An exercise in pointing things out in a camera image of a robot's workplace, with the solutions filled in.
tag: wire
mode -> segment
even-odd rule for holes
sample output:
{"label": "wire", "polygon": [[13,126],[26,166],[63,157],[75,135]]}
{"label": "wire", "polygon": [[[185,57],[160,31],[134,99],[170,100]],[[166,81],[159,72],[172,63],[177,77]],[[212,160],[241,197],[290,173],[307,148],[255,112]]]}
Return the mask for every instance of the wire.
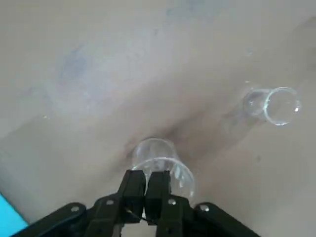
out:
{"label": "wire", "polygon": [[125,208],[125,210],[131,214],[133,217],[139,219],[139,220],[143,220],[143,221],[146,221],[148,224],[150,225],[157,225],[153,220],[149,220],[149,219],[146,219],[145,217],[139,217],[137,216],[134,212],[132,212],[131,210],[129,210],[128,208]]}

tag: transparent cup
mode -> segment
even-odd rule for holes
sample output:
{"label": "transparent cup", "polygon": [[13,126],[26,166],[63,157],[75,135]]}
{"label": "transparent cup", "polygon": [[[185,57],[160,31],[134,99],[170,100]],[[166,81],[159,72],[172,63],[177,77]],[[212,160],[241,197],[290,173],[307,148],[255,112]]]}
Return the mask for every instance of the transparent cup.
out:
{"label": "transparent cup", "polygon": [[297,92],[289,87],[252,89],[243,102],[249,115],[276,126],[290,123],[301,107]]}
{"label": "transparent cup", "polygon": [[148,180],[154,171],[170,171],[171,193],[191,202],[195,180],[191,171],[180,161],[174,145],[160,138],[149,138],[133,151],[132,170],[142,170]]}

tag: blue stain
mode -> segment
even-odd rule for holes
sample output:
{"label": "blue stain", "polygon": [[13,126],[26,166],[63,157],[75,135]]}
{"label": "blue stain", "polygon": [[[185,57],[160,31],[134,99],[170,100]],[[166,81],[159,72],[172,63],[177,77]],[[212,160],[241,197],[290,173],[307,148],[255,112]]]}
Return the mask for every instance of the blue stain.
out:
{"label": "blue stain", "polygon": [[83,47],[84,44],[81,44],[65,57],[59,79],[73,80],[84,75],[87,70],[87,60],[82,53]]}

